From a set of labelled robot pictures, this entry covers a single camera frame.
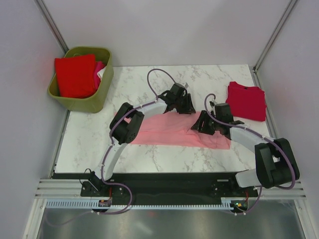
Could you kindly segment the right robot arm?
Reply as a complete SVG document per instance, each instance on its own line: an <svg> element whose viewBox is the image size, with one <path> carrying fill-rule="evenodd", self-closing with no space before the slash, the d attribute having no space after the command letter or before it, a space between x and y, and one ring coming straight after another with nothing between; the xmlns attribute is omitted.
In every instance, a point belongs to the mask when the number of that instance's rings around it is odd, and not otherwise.
<svg viewBox="0 0 319 239"><path fill-rule="evenodd" d="M201 111L191 129L208 135L219 132L255 154L255 169L237 172L236 179L228 183L228 190L234 196L240 196L251 186L291 189L300 178L288 140L264 137L242 121L234 120L227 103L215 105L211 112Z"/></svg>

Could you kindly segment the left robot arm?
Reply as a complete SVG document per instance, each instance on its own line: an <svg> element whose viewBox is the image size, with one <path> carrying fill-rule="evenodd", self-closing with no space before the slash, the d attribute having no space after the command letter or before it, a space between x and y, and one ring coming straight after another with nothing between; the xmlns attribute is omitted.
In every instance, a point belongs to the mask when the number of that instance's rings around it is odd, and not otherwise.
<svg viewBox="0 0 319 239"><path fill-rule="evenodd" d="M195 113L192 104L191 94L179 83L173 84L170 90L148 103L133 106L123 103L110 123L109 137L111 145L106 150L99 165L94 170L95 180L92 190L99 196L104 196L109 192L109 180L114 172L125 147L137 137L142 122L156 115L166 114L170 111L177 111L179 114L190 115Z"/></svg>

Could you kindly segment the crimson t shirt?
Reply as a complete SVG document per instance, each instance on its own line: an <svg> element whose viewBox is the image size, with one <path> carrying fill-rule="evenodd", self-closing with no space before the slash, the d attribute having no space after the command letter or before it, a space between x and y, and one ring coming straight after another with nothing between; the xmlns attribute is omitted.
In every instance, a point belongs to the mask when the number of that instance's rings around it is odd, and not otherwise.
<svg viewBox="0 0 319 239"><path fill-rule="evenodd" d="M226 103L235 117L255 121L266 120L265 92L259 87L247 87L233 81L227 87Z"/></svg>

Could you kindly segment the light pink t shirt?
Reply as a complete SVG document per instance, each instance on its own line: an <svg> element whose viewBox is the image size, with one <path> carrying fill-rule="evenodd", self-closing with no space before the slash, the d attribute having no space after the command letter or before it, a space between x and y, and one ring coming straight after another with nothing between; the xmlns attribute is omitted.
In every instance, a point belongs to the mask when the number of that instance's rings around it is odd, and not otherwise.
<svg viewBox="0 0 319 239"><path fill-rule="evenodd" d="M230 140L219 132L209 135L191 129L199 116L200 112L194 114L168 112L151 117L144 114L138 134L131 144L229 150Z"/></svg>

